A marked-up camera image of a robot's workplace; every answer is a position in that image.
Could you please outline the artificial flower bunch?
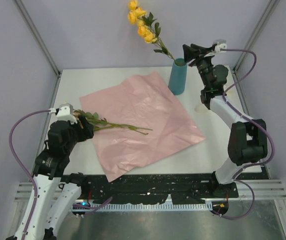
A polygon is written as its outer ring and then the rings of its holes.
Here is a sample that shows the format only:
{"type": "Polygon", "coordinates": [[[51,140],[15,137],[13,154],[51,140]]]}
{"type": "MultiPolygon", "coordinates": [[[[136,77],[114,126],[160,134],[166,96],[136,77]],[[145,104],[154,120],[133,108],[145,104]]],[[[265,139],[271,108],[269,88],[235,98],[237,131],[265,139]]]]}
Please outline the artificial flower bunch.
{"type": "Polygon", "coordinates": [[[77,120],[80,120],[81,117],[84,117],[90,124],[94,126],[94,131],[102,131],[109,129],[128,129],[143,135],[148,135],[147,131],[152,131],[150,128],[138,127],[134,125],[124,124],[124,123],[113,123],[109,122],[106,118],[100,118],[97,112],[90,113],[84,112],[83,110],[74,110],[73,115],[77,120]]]}

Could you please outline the yellow rose stem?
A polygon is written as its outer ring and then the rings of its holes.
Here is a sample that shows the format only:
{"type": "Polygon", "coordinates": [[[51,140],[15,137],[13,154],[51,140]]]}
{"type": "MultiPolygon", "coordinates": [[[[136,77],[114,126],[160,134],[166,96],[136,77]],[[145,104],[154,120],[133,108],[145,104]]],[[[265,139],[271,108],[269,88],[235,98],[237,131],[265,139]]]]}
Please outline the yellow rose stem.
{"type": "Polygon", "coordinates": [[[143,38],[144,42],[155,46],[153,52],[163,54],[176,62],[176,59],[160,38],[161,27],[153,14],[144,10],[138,0],[130,0],[127,7],[129,10],[128,21],[131,25],[137,26],[137,33],[143,38]]]}

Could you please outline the cream printed ribbon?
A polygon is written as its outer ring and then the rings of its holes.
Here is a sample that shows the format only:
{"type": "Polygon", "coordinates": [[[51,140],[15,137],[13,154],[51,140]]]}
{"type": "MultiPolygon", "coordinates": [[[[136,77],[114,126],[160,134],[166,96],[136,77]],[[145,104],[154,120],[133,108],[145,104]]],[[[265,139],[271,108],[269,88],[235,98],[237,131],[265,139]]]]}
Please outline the cream printed ribbon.
{"type": "MultiPolygon", "coordinates": [[[[232,78],[232,74],[231,72],[229,72],[227,76],[227,83],[224,85],[224,90],[227,90],[227,88],[229,88],[233,83],[234,83],[234,80],[232,78]]],[[[237,91],[235,90],[234,87],[228,90],[227,92],[228,99],[231,99],[236,96],[237,96],[237,91]]],[[[194,111],[195,113],[198,113],[198,114],[206,114],[209,110],[205,104],[200,102],[195,106],[194,111]]]]}

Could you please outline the purple wrapping paper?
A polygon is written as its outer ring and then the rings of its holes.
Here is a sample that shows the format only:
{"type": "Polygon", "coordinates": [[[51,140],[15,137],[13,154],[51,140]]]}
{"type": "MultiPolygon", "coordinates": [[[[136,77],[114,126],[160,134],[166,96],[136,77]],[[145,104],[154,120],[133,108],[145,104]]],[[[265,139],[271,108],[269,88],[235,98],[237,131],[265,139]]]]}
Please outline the purple wrapping paper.
{"type": "Polygon", "coordinates": [[[205,139],[162,77],[133,75],[121,84],[80,98],[84,112],[110,123],[136,126],[96,131],[93,144],[109,182],[205,139]]]}

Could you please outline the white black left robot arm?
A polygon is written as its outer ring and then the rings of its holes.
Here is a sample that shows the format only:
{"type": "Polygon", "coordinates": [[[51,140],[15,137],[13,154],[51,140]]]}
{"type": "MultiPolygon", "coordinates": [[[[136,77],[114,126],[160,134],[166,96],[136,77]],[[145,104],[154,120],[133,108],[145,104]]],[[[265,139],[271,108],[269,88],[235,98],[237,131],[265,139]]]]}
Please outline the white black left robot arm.
{"type": "Polygon", "coordinates": [[[54,194],[60,185],[69,156],[78,142],[93,138],[93,125],[81,116],[72,123],[58,120],[48,131],[46,148],[37,156],[32,177],[31,195],[12,240],[54,240],[72,204],[89,195],[89,179],[82,173],[70,174],[57,200],[54,194]]]}

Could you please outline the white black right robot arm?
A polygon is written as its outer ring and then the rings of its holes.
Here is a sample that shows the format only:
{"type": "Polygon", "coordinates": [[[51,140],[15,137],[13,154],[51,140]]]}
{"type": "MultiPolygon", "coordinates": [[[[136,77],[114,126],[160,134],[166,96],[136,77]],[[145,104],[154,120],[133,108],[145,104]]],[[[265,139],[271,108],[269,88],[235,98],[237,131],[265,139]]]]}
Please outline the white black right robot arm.
{"type": "Polygon", "coordinates": [[[202,104],[218,115],[230,129],[228,158],[211,174],[207,184],[206,192],[214,197],[224,195],[243,170],[257,166],[268,154],[266,123],[232,106],[224,88],[229,71],[221,64],[212,64],[215,54],[226,51],[225,43],[215,43],[211,47],[183,45],[184,61],[198,69],[204,85],[200,95],[202,104]]]}

